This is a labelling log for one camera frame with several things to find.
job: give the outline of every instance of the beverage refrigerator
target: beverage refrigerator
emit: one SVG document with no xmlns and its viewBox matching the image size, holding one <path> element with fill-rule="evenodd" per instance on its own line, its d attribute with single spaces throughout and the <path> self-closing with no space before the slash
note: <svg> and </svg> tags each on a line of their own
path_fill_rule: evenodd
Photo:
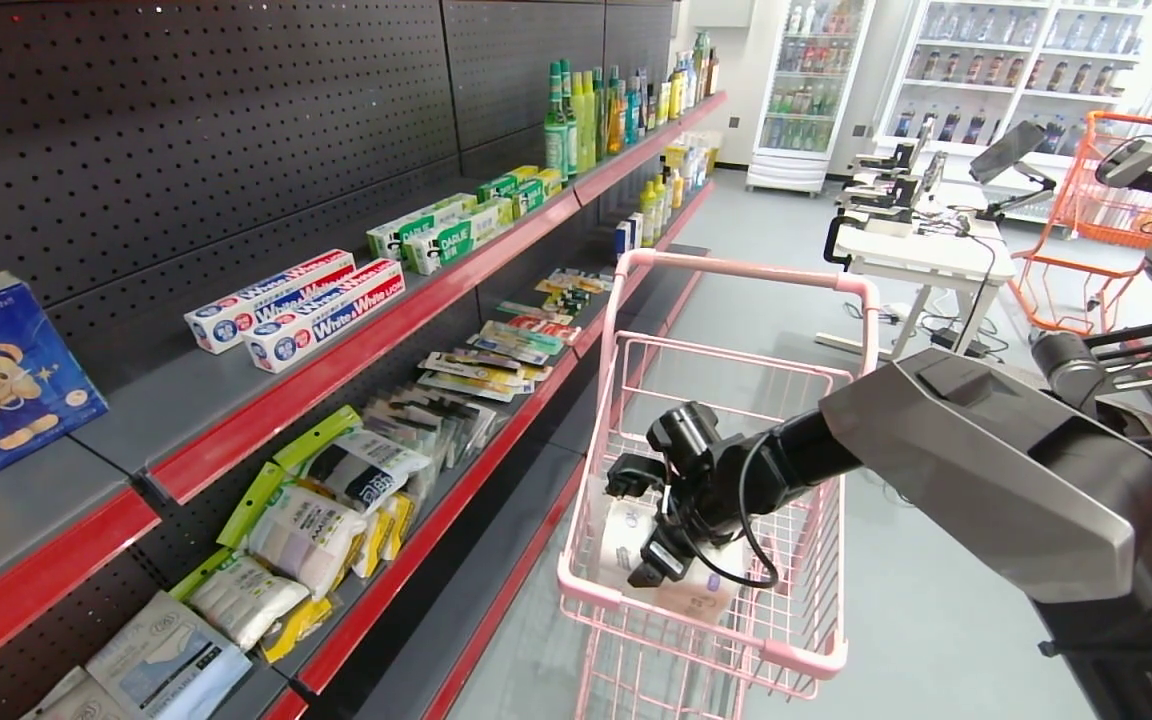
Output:
<svg viewBox="0 0 1152 720">
<path fill-rule="evenodd" d="M 874 0 L 794 0 L 781 24 L 746 187 L 819 192 Z"/>
<path fill-rule="evenodd" d="M 946 151 L 945 181 L 970 183 L 970 161 L 1032 120 L 1047 137 L 1025 162 L 1060 183 L 1090 111 L 1149 114 L 1152 0 L 918 0 L 888 85 L 879 154 L 933 118 L 929 149 Z M 986 195 L 1001 200 L 1034 187 L 1009 170 Z M 1049 212 L 1048 200 L 1007 217 L 1046 222 Z"/>
</svg>

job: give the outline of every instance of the power strip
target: power strip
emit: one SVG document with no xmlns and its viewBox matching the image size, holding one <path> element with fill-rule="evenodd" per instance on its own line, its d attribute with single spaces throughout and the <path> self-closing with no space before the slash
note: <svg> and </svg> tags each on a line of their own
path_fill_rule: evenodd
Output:
<svg viewBox="0 0 1152 720">
<path fill-rule="evenodd" d="M 940 328 L 932 333 L 932 343 L 940 344 L 946 350 L 954 350 L 954 343 L 958 341 L 958 331 L 950 328 Z M 979 340 L 973 340 L 968 346 L 967 355 L 968 357 L 984 357 L 990 354 L 990 348 L 986 343 Z"/>
</svg>

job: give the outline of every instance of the glass door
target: glass door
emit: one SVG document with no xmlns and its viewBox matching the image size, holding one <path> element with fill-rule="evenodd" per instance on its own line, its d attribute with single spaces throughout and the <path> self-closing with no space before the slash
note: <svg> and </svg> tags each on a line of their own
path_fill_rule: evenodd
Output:
<svg viewBox="0 0 1152 720">
<path fill-rule="evenodd" d="M 759 150 L 827 158 L 859 53 L 865 0 L 795 0 L 774 63 Z"/>
</svg>

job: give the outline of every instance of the monitor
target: monitor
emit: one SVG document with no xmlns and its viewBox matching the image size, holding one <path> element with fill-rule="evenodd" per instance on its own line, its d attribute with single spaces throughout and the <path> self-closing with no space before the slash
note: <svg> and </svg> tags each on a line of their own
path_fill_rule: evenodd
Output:
<svg viewBox="0 0 1152 720">
<path fill-rule="evenodd" d="M 1016 123 L 1005 136 L 998 138 L 998 142 L 972 160 L 970 174 L 973 181 L 980 184 L 992 182 L 993 179 L 1015 167 L 1024 156 L 1037 150 L 1046 138 L 1046 131 L 1037 123 L 1029 120 Z"/>
</svg>

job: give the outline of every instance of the cart handle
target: cart handle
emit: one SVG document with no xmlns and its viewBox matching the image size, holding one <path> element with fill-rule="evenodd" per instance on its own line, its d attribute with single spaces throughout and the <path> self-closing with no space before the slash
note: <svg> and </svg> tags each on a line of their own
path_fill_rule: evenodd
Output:
<svg viewBox="0 0 1152 720">
<path fill-rule="evenodd" d="M 696 270 L 700 273 L 758 278 L 790 285 L 829 288 L 833 291 L 849 291 L 861 300 L 861 374 L 873 372 L 878 365 L 878 287 L 869 279 L 850 273 L 809 273 L 804 270 L 778 268 L 774 265 L 758 265 L 737 260 L 703 258 L 696 255 L 657 252 L 652 249 L 631 250 L 621 255 L 616 264 L 616 278 L 612 282 L 612 294 L 607 313 L 602 317 L 602 347 L 599 348 L 599 387 L 605 387 L 612 373 L 616 350 L 616 314 L 621 309 L 621 295 L 626 279 L 635 265 L 666 265 L 672 268 Z"/>
</svg>

